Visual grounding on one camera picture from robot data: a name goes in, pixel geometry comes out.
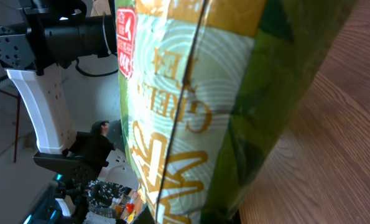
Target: red label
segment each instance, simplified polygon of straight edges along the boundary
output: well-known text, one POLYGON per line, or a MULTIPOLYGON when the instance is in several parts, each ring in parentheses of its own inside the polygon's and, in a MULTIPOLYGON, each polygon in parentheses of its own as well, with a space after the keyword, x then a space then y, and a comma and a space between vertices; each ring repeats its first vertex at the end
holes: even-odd
POLYGON ((134 73, 136 16, 134 9, 117 9, 117 56, 120 72, 128 80, 134 73))

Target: blue light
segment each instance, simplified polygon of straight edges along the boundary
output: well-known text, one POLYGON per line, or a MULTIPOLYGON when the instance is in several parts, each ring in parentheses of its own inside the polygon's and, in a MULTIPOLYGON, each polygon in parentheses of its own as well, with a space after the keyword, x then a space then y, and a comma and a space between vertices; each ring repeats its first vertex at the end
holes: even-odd
POLYGON ((55 210, 55 211, 53 211, 52 215, 50 216, 50 219, 51 219, 51 220, 52 220, 52 219, 53 219, 53 217, 55 216, 55 213, 56 213, 56 210, 55 210))
POLYGON ((23 223, 23 224, 28 224, 28 222, 30 221, 30 219, 31 219, 31 215, 29 215, 29 216, 26 218, 26 220, 24 221, 24 223, 23 223))

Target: green tea package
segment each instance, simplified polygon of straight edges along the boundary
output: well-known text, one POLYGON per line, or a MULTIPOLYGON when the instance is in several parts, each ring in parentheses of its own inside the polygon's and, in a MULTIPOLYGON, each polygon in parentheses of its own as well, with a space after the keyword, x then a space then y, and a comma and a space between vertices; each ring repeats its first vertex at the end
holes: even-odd
POLYGON ((116 0, 127 160, 157 223, 221 223, 354 0, 116 0))

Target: red pole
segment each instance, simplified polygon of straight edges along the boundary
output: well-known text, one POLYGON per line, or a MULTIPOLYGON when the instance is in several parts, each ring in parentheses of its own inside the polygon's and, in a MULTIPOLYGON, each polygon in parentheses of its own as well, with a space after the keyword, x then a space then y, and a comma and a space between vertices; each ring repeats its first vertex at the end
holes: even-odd
POLYGON ((17 94, 17 108, 16 108, 16 133, 15 133, 15 154, 13 162, 16 162, 16 153, 17 153, 17 139, 19 137, 19 116, 21 113, 21 94, 17 94))

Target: black cable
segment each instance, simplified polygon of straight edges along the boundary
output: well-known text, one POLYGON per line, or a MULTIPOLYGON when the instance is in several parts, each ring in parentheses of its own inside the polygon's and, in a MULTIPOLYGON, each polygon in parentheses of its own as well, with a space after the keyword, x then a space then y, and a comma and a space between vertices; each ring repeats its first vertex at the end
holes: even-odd
POLYGON ((89 74, 88 72, 84 72, 84 70, 82 70, 82 69, 79 68, 78 64, 80 64, 80 60, 78 58, 76 58, 75 61, 77 62, 77 64, 75 65, 75 70, 77 70, 78 72, 80 72, 82 75, 84 75, 86 77, 92 77, 92 78, 106 77, 106 76, 109 76, 109 75, 118 73, 118 69, 117 69, 117 70, 115 70, 113 72, 108 72, 108 73, 99 74, 99 75, 89 74))

